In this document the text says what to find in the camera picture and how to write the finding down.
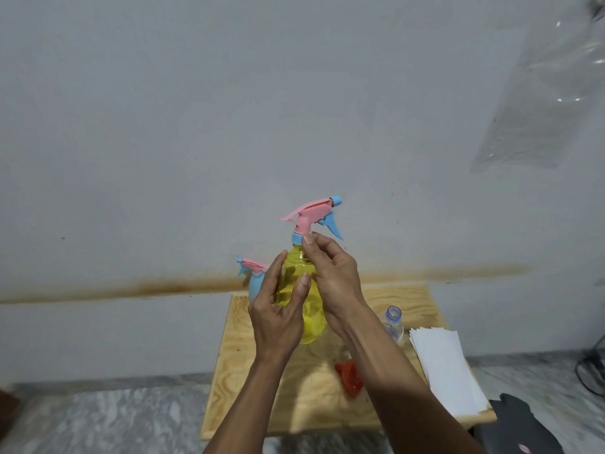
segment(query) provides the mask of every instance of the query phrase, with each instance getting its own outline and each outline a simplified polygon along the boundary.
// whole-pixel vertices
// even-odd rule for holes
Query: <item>rust stain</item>
[[[376,272],[362,272],[364,284],[402,282],[451,282],[473,278],[509,277],[527,274],[529,265],[504,263],[500,265],[474,265],[426,267],[421,269],[399,269]],[[226,293],[246,289],[249,278],[213,277],[159,279],[139,282],[130,286],[99,290],[52,290],[48,294],[31,294],[1,298],[0,305],[21,303],[55,303],[59,301],[95,301],[119,298],[151,298],[169,295],[192,295]]]

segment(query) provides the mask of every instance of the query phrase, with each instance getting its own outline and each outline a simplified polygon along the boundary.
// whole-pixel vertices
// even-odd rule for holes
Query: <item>blue spray bottle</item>
[[[248,302],[252,303],[261,290],[262,279],[264,279],[264,272],[262,270],[267,269],[268,265],[247,258],[238,258],[237,262],[241,264],[238,275],[244,274],[246,269],[252,269],[252,277],[250,279],[250,285],[248,286]]]

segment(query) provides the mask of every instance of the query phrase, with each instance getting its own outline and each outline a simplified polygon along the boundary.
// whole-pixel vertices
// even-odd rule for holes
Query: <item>gray floor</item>
[[[567,454],[605,452],[605,403],[573,373],[572,358],[479,361],[473,369],[488,398],[524,399]],[[187,384],[43,395],[24,407],[0,454],[200,453],[210,386]],[[269,438],[264,453],[388,453],[379,433]]]

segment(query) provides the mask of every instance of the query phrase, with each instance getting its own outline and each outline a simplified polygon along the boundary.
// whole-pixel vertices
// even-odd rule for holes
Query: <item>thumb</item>
[[[292,288],[290,302],[285,307],[292,312],[300,313],[303,309],[304,300],[307,299],[308,290],[311,288],[311,274],[302,274]]]
[[[319,248],[315,239],[310,234],[305,234],[302,237],[302,249],[307,258],[310,259],[317,268],[318,272],[323,272],[326,268],[332,266],[332,261],[329,256]]]

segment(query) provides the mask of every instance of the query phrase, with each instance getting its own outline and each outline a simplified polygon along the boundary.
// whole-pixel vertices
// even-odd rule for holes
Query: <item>yellow spray bottle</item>
[[[281,270],[281,278],[277,288],[277,303],[282,306],[288,304],[294,283],[305,272],[311,274],[311,288],[308,291],[306,301],[302,305],[304,332],[301,344],[312,343],[320,337],[326,327],[323,301],[320,291],[317,289],[315,266],[305,256],[301,245],[303,234],[311,232],[311,224],[318,223],[327,226],[334,236],[342,240],[343,238],[340,232],[338,232],[337,224],[334,221],[333,212],[333,207],[341,203],[342,200],[339,196],[332,196],[305,204],[294,210],[287,217],[281,219],[282,221],[292,221],[296,223],[297,227],[294,233],[292,233],[292,250],[285,258],[285,263]],[[293,220],[292,218],[296,214],[298,214],[298,218]]]

